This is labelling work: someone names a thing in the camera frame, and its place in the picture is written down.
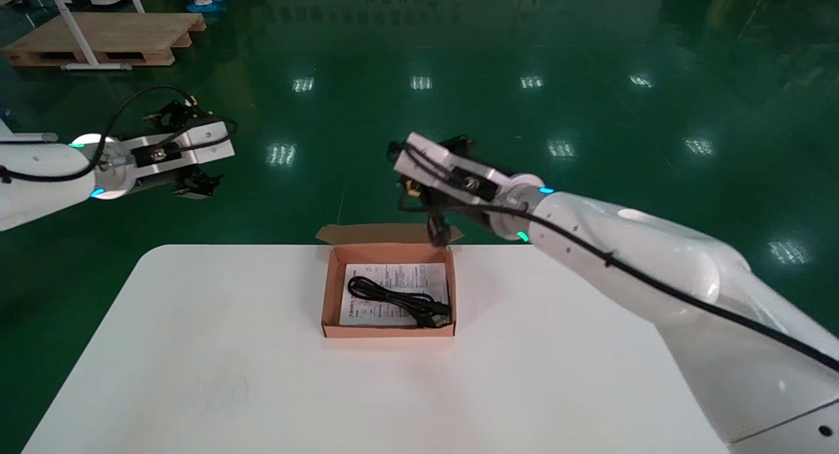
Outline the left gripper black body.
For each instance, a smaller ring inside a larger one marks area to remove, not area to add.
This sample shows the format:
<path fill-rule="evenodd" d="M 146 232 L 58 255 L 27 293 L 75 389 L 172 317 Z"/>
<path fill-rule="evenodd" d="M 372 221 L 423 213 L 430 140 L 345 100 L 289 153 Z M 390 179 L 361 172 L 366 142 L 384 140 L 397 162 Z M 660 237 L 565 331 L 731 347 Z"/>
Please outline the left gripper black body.
<path fill-rule="evenodd" d="M 163 185 L 173 185 L 174 191 L 177 193 L 181 189 L 187 188 L 187 182 L 203 173 L 201 168 L 197 165 L 189 165 L 181 168 L 173 168 L 165 172 L 150 174 L 149 176 L 140 177 L 135 180 L 134 185 L 129 189 L 130 193 L 138 193 Z"/>

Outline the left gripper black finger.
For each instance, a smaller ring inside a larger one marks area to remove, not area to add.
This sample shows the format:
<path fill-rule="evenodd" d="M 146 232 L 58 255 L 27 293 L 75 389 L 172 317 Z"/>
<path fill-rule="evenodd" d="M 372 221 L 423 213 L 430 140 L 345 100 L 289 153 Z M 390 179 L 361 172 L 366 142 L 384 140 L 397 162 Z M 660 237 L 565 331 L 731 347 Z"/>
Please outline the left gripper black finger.
<path fill-rule="evenodd" d="M 223 174 L 210 176 L 201 168 L 180 168 L 176 173 L 172 194 L 184 199 L 207 199 L 213 196 L 222 180 Z"/>
<path fill-rule="evenodd" d="M 199 109 L 191 102 L 173 100 L 159 110 L 143 117 L 144 122 L 153 128 L 185 128 L 192 120 L 198 119 Z"/>

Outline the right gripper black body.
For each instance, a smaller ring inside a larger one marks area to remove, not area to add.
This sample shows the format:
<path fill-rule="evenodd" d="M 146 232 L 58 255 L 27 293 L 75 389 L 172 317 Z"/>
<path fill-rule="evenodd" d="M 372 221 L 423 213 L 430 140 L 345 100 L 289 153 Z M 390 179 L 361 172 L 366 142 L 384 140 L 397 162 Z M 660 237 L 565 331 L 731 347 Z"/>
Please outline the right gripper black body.
<path fill-rule="evenodd" d="M 456 214 L 462 218 L 473 222 L 484 228 L 492 228 L 492 220 L 496 218 L 503 218 L 501 207 L 492 203 L 498 186 L 493 183 L 477 183 L 472 186 L 467 186 L 467 194 L 480 197 L 480 203 L 473 204 L 471 199 L 461 201 L 456 197 L 428 187 L 426 185 L 418 185 L 419 202 L 423 207 L 437 210 L 444 214 Z"/>

